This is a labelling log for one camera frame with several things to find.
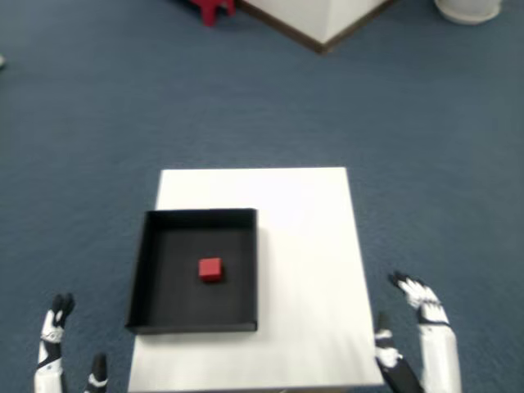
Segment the black tray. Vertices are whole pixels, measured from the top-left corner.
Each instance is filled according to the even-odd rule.
[[[219,257],[221,282],[204,283],[198,260]],[[126,327],[134,333],[257,329],[256,210],[146,213]]]

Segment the white table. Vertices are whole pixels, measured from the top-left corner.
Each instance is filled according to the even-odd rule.
[[[158,210],[254,207],[258,332],[137,336],[130,392],[382,384],[345,168],[164,170]]]

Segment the white container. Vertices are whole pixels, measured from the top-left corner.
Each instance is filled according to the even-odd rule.
[[[435,0],[444,18],[461,25],[478,25],[500,13],[502,0]]]

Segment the robotic hand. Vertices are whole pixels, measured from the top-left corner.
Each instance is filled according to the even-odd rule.
[[[75,301],[71,294],[57,295],[43,321],[38,367],[34,374],[35,393],[67,393],[61,358],[61,340],[67,317],[73,311]],[[84,393],[106,393],[106,356],[94,357],[91,374]]]
[[[395,348],[387,317],[381,314],[375,345],[382,376],[395,393],[461,393],[457,341],[435,292],[423,281],[398,272],[389,279],[416,311],[424,370],[421,383]]]

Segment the red cube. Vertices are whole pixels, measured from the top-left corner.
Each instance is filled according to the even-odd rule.
[[[198,276],[205,282],[217,282],[222,279],[222,260],[204,258],[198,261]]]

